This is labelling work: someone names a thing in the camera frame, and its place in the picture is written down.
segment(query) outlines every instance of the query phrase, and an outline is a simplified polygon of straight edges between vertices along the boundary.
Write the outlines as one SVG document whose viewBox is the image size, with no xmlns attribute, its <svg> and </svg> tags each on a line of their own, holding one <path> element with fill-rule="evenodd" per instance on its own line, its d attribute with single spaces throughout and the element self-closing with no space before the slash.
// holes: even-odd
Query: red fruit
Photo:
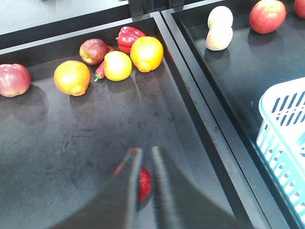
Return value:
<svg viewBox="0 0 305 229">
<path fill-rule="evenodd" d="M 21 64 L 0 65 L 0 94 L 14 97 L 25 93 L 31 84 L 29 70 Z"/>
<path fill-rule="evenodd" d="M 250 13 L 250 25 L 254 31 L 267 34 L 277 30 L 285 21 L 286 7 L 278 0 L 260 0 Z"/>
<path fill-rule="evenodd" d="M 122 164 L 120 164 L 115 169 L 113 174 L 117 175 L 118 172 L 120 171 L 121 167 L 122 167 Z M 138 198 L 138 201 L 142 202 L 143 200 L 145 200 L 147 195 L 150 193 L 151 189 L 152 189 L 152 176 L 146 168 L 141 167 L 140 178 L 139 178 L 139 198 Z"/>
<path fill-rule="evenodd" d="M 97 38 L 86 40 L 80 47 L 82 60 L 92 66 L 100 64 L 107 53 L 108 47 L 106 43 Z"/>
<path fill-rule="evenodd" d="M 305 19 L 305 0 L 295 0 L 294 6 L 297 16 Z"/>
</svg>

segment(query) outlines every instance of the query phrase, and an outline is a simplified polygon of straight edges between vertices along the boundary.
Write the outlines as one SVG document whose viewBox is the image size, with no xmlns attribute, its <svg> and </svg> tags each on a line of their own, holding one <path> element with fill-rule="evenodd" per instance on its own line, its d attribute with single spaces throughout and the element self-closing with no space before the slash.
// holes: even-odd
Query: red chili pepper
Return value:
<svg viewBox="0 0 305 229">
<path fill-rule="evenodd" d="M 145 34 L 131 26 L 124 26 L 121 28 L 119 32 L 119 36 L 117 38 L 119 49 L 124 53 L 130 53 L 130 49 L 132 44 L 139 38 L 143 37 Z"/>
<path fill-rule="evenodd" d="M 112 52 L 114 51 L 114 48 L 111 47 L 111 46 L 107 46 L 108 48 L 108 52 Z M 102 79 L 102 78 L 105 78 L 105 71 L 104 71 L 104 68 L 105 68 L 105 61 L 103 61 L 100 66 L 95 70 L 95 82 Z"/>
</svg>

